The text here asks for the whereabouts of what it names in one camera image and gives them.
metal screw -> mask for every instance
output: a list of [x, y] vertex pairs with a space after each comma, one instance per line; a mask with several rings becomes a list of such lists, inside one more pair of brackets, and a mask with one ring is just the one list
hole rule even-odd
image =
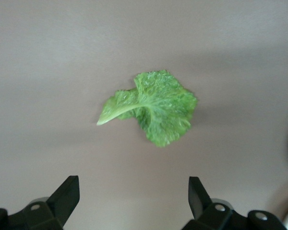
[[256, 216], [258, 219], [261, 219], [261, 220], [267, 220], [267, 219], [268, 219], [268, 217], [267, 217], [264, 213], [262, 213], [262, 212], [256, 212], [256, 213], [255, 213], [255, 216]]
[[215, 206], [216, 210], [224, 212], [226, 210], [226, 208], [223, 205], [216, 205]]
[[31, 211], [39, 209], [40, 205], [33, 205], [31, 207]]

green leaf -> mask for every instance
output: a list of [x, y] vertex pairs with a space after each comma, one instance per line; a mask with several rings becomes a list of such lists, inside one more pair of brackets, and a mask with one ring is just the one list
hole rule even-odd
[[97, 125], [135, 117], [146, 137], [159, 147], [178, 140], [190, 129], [197, 99], [169, 72], [141, 73], [134, 82], [136, 88], [118, 90], [106, 101]]

